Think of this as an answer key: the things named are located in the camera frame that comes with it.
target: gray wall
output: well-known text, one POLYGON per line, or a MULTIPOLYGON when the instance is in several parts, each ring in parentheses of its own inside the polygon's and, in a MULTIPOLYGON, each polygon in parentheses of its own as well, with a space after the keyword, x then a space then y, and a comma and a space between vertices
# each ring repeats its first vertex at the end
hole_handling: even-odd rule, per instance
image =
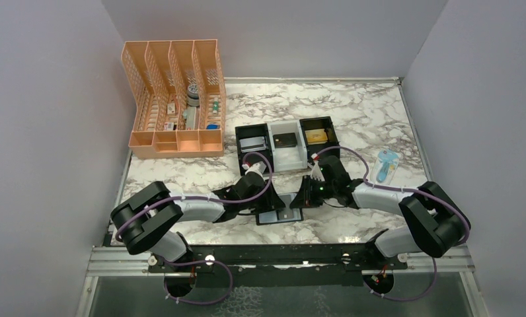
POLYGON ((227 77, 390 77, 446 0, 102 2, 123 40, 218 38, 227 77))
POLYGON ((449 0, 403 87, 490 313, 526 316, 526 0, 449 0))
POLYGON ((0 316, 73 316, 135 107, 99 0, 0 1, 0 316))

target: wire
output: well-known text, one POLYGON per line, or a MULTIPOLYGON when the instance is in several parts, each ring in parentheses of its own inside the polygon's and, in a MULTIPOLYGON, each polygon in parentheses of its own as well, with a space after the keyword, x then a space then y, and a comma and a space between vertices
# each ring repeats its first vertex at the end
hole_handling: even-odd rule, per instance
POLYGON ((189 274, 189 284, 191 284, 193 282, 193 280, 196 280, 196 279, 197 279, 197 276, 195 275, 195 266, 191 265, 191 274, 189 274))
POLYGON ((434 285, 436 284, 436 281, 438 279, 438 267, 436 266, 436 260, 434 260, 434 258, 432 258, 432 265, 434 266, 434 278, 432 279, 432 283, 430 283, 430 286, 422 293, 422 294, 419 294, 417 296, 413 296, 413 297, 409 297, 407 299, 402 299, 402 298, 399 298, 399 297, 391 297, 389 295, 386 295, 386 294, 380 294, 376 291, 373 291, 370 286, 368 286, 368 284, 364 283, 364 285, 370 290, 370 293, 378 296, 378 297, 381 297, 383 299, 387 299, 387 300, 393 300, 394 302, 412 302, 413 300, 418 300, 418 299, 421 299, 423 297, 425 297, 426 295, 430 294, 430 292, 432 292, 432 290, 434 289, 434 285))
POLYGON ((121 242, 122 239, 121 239, 121 234, 123 232, 125 232, 125 230, 127 230, 127 228, 135 221, 137 220, 138 218, 144 216, 144 214, 146 214, 147 212, 149 212, 150 210, 152 209, 156 209, 158 208, 158 206, 162 205, 162 204, 165 204, 165 203, 168 203, 170 201, 174 201, 174 200, 181 200, 181 199, 185 199, 185 200, 209 200, 209 201, 214 201, 216 203, 247 203, 249 201, 253 201, 255 199, 258 199, 259 197, 261 197, 261 195, 263 195, 268 189, 269 187, 271 186, 271 182, 272 182, 272 178, 273 178, 273 168, 271 167, 271 163, 269 163, 269 160, 261 153, 258 153, 258 152, 248 152, 245 156, 244 156, 244 159, 243 159, 243 162, 244 164, 246 163, 246 158, 249 157, 250 155, 257 155, 259 156, 260 158, 263 159, 263 161, 265 162, 265 165, 267 166, 267 168, 269 169, 269 181, 267 182, 267 184, 265 185, 265 187, 261 190, 261 192, 257 193, 256 195, 250 197, 250 198, 246 198, 246 199, 240 199, 240 200, 226 200, 226 199, 217 199, 217 198, 212 198, 212 197, 207 197, 206 195, 204 196, 185 196, 185 197, 179 197, 179 196, 174 196, 174 197, 168 197, 168 198, 164 198, 164 199, 161 199, 161 200, 158 200, 156 201, 155 203, 153 203, 152 205, 146 207, 145 209, 142 209, 141 211, 139 211, 136 215, 134 215, 133 217, 131 217, 131 219, 129 219, 128 221, 126 221, 124 224, 122 224, 119 229, 117 230, 117 232, 115 233, 115 240, 121 242))
POLYGON ((221 302, 221 301, 225 300, 232 293, 232 289, 234 288, 234 277, 232 276, 232 271, 230 271, 230 269, 226 266, 226 264, 224 264, 224 263, 222 263, 220 261, 217 261, 217 260, 199 260, 199 261, 193 261, 193 262, 174 263, 174 262, 168 262, 168 261, 166 261, 166 259, 164 259, 164 262, 166 264, 168 264, 168 265, 173 265, 173 266, 188 266, 188 265, 204 264, 204 263, 210 262, 210 263, 214 263, 214 264, 220 265, 221 267, 223 267, 226 270, 226 273, 228 273, 228 278, 230 280, 230 284, 228 285, 228 289, 227 289, 226 293, 224 295, 222 295, 221 297, 219 297, 219 298, 217 298, 215 300, 210 300, 208 302, 197 302, 197 301, 194 301, 194 300, 182 299, 181 297, 174 297, 174 296, 172 296, 170 294, 170 291, 168 290, 168 283, 166 281, 164 281, 164 291, 166 291, 167 298, 175 300, 176 303, 186 302, 187 304, 201 305, 201 306, 212 305, 212 304, 216 304, 218 302, 221 302))
POLYGON ((387 269, 387 264, 384 265, 384 267, 382 267, 382 270, 380 271, 380 273, 378 273, 377 275, 383 275, 385 277, 385 270, 387 269))
POLYGON ((366 172, 362 176, 364 184, 366 184, 366 185, 368 185, 370 187, 379 188, 381 190, 389 190, 389 191, 392 191, 392 192, 408 192, 408 193, 414 193, 414 194, 423 195, 424 197, 426 197, 426 198, 428 198, 430 200, 434 200, 437 203, 441 204, 442 206, 448 208, 452 213, 454 213, 459 218, 459 220, 463 224, 463 228, 464 228, 464 231, 465 231, 465 233, 463 235, 463 238, 460 241, 458 241, 457 245, 464 244, 467 241, 467 239, 469 239, 469 224, 467 223, 467 220, 465 220, 465 217, 463 217, 461 215, 461 213, 459 213, 459 211, 457 211, 457 209, 455 209, 449 203, 443 201, 442 199, 440 199, 440 198, 438 198, 438 197, 436 197, 434 195, 431 195, 429 193, 423 192, 422 190, 418 190, 416 188, 399 188, 399 187, 391 187, 391 186, 372 184, 366 178, 366 176, 368 176, 368 173, 370 172, 370 168, 368 167, 368 164, 366 163, 366 161, 364 160, 364 158, 360 154, 358 154, 353 149, 349 149, 348 147, 341 147, 341 146, 327 147, 327 148, 319 151, 316 154, 319 156, 321 153, 323 153, 325 151, 333 150, 333 149, 342 149, 342 150, 345 150, 345 151, 349 151, 352 154, 356 155, 362 161, 362 163, 364 163, 364 167, 366 167, 366 172))
POLYGON ((333 206, 333 205, 330 205, 327 203, 327 201, 323 201, 324 204, 328 205, 329 207, 333 207, 333 208, 347 208, 347 206, 333 206))

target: organizer compartment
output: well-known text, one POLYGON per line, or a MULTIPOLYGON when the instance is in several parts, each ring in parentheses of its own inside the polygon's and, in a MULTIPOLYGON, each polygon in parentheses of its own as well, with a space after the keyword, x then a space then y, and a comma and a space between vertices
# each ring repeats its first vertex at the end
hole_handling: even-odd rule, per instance
MULTIPOLYGON (((337 134, 335 134, 335 129, 333 128, 333 122, 331 117, 321 117, 321 118, 311 118, 311 119, 302 119, 300 120, 300 126, 302 129, 302 136, 304 138, 304 143, 307 147, 307 160, 308 162, 313 162, 312 154, 318 153, 319 151, 333 146, 339 146, 339 140, 337 140, 337 134), (311 144, 307 140, 306 131, 324 129, 327 135, 327 141, 320 144, 311 144)), ((329 150, 323 154, 320 154, 320 157, 328 157, 334 155, 340 157, 340 149, 329 150)))
MULTIPOLYGON (((245 174, 242 168, 242 160, 246 153, 242 150, 241 140, 245 139, 248 139, 248 142, 244 142, 244 146, 269 159, 274 172, 305 169, 308 167, 308 162, 313 164, 311 157, 313 153, 327 147, 339 146, 330 117, 236 127, 236 146, 242 175, 245 174), (260 140, 251 139, 254 137, 263 137, 266 148, 259 150, 260 140)), ((330 155, 340 157, 340 150, 333 149, 320 156, 327 157, 330 155)), ((247 159, 250 164, 260 160, 259 157, 248 157, 247 159)))
MULTIPOLYGON (((244 156, 247 154, 246 152, 242 152, 241 150, 241 140, 243 139, 250 139, 253 137, 263 137, 266 142, 266 149, 264 150, 257 150, 256 152, 261 153, 264 155, 268 160, 269 163, 271 163, 271 166, 273 166, 273 152, 270 145, 270 139, 269 139, 269 132, 267 124, 256 124, 256 125, 244 125, 241 127, 236 127, 236 146, 238 149, 238 162, 240 164, 240 174, 243 176, 245 175, 245 170, 242 168, 243 159, 244 156)), ((246 159, 247 163, 253 165, 257 162, 262 161, 262 159, 256 155, 250 155, 246 159)))
POLYGON ((307 151, 299 120, 278 121, 267 123, 269 139, 274 157, 274 170, 282 172, 285 170, 299 170, 307 167, 307 151), (294 133, 296 144, 288 147, 280 147, 280 137, 294 133))
POLYGON ((137 157, 224 154, 226 90, 217 40, 126 42, 122 62, 137 104, 129 142, 137 157), (187 130, 183 113, 187 109, 186 89, 192 83, 199 91, 198 125, 187 130), (215 98, 219 107, 213 114, 215 98), (208 124, 217 127, 205 130, 208 124))

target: metal frame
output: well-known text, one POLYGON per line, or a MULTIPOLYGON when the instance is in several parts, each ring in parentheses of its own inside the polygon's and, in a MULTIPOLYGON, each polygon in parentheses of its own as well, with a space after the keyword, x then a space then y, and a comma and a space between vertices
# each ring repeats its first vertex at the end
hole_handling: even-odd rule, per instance
POLYGON ((485 301, 483 300, 483 296, 477 287, 477 282, 475 281, 473 272, 460 272, 459 275, 473 316, 488 317, 489 313, 485 301))
MULTIPOLYGON (((403 89, 401 79, 398 77, 384 78, 384 79, 364 79, 364 78, 315 78, 315 79, 297 79, 297 78, 226 78, 227 83, 394 83, 398 85, 399 93, 413 131, 417 147, 424 165, 424 170, 428 180, 432 180, 432 171, 428 158, 420 142, 416 127, 409 112, 403 89)), ((127 155, 127 164, 124 167, 122 178, 120 181, 118 193, 116 196, 115 207, 120 203, 123 189, 125 186, 127 173, 131 163, 132 152, 129 151, 127 155)), ((109 232, 115 231, 114 225, 110 222, 109 232)), ((85 277, 84 287, 81 293, 80 303, 78 305, 76 316, 88 316, 93 305, 94 294, 97 288, 99 277, 113 277, 113 276, 159 276, 159 277, 181 277, 189 276, 189 273, 149 273, 149 265, 147 263, 150 254, 139 254, 131 256, 124 247, 93 247, 88 270, 85 277)), ((473 316, 485 317, 488 316, 482 295, 477 287, 474 271, 475 266, 466 246, 458 246, 448 250, 448 252, 440 259, 436 259, 438 272, 459 272, 465 293, 467 295, 473 316)), ((408 269, 406 270, 388 270, 389 273, 405 274, 405 273, 427 273, 433 272, 432 260, 425 253, 409 254, 408 269)), ((291 267, 318 267, 320 264, 304 264, 289 265, 291 267)), ((362 274, 376 273, 377 271, 363 270, 362 274)))

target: blue item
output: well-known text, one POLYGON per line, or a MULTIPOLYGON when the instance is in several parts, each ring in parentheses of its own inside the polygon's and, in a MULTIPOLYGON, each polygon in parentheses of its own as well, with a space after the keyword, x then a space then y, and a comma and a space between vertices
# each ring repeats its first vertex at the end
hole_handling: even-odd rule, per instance
POLYGON ((384 162, 382 165, 382 168, 380 168, 380 171, 378 172, 378 175, 376 175, 376 181, 383 183, 385 179, 387 178, 387 172, 389 172, 389 162, 384 162))
POLYGON ((378 154, 378 159, 380 160, 380 163, 382 163, 382 167, 380 168, 380 171, 378 171, 378 174, 376 175, 376 181, 378 183, 383 183, 387 179, 390 166, 392 165, 397 166, 397 163, 395 163, 394 161, 396 159, 399 159, 399 156, 393 151, 384 150, 378 154))

